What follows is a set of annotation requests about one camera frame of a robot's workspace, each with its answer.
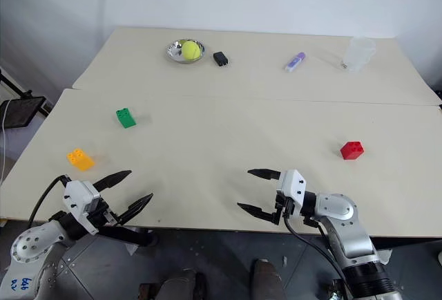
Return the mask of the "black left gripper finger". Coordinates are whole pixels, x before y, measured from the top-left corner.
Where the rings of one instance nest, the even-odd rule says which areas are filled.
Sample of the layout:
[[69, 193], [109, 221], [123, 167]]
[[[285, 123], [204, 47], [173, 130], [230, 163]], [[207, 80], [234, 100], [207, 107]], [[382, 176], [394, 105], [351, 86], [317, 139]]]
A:
[[123, 214], [117, 217], [117, 222], [120, 225], [125, 225], [131, 219], [136, 217], [148, 205], [152, 197], [153, 193], [143, 196], [140, 199], [136, 200], [134, 203], [128, 206], [128, 209]]
[[123, 179], [125, 179], [125, 177], [127, 177], [131, 173], [132, 173], [131, 170], [119, 171], [117, 173], [106, 176], [101, 180], [98, 180], [97, 182], [93, 183], [93, 187], [98, 192], [104, 191], [105, 189], [114, 187], [115, 185], [123, 181]]

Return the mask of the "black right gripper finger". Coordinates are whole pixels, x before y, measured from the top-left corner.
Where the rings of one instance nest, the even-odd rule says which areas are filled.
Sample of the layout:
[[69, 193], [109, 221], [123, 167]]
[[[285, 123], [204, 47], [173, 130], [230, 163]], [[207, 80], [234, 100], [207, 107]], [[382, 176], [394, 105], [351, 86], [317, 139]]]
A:
[[237, 206], [255, 218], [274, 223], [274, 213], [264, 212], [261, 208], [246, 203], [237, 203]]
[[280, 172], [272, 169], [250, 169], [247, 173], [266, 180], [278, 180], [280, 178]]

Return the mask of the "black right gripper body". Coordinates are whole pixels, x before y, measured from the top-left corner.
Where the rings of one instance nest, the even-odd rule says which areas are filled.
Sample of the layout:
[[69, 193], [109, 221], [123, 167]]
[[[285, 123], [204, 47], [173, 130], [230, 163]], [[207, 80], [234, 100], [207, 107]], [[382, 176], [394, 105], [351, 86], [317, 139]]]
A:
[[294, 200], [278, 192], [276, 194], [275, 209], [273, 223], [279, 225], [281, 218], [289, 218], [293, 214]]

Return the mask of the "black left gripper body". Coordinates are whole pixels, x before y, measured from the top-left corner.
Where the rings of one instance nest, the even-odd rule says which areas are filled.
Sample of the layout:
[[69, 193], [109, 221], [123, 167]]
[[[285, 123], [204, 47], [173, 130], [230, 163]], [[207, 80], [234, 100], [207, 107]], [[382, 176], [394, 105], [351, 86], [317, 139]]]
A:
[[119, 217], [109, 207], [108, 203], [103, 199], [98, 199], [88, 212], [87, 219], [97, 229], [105, 225], [114, 226], [118, 224]]

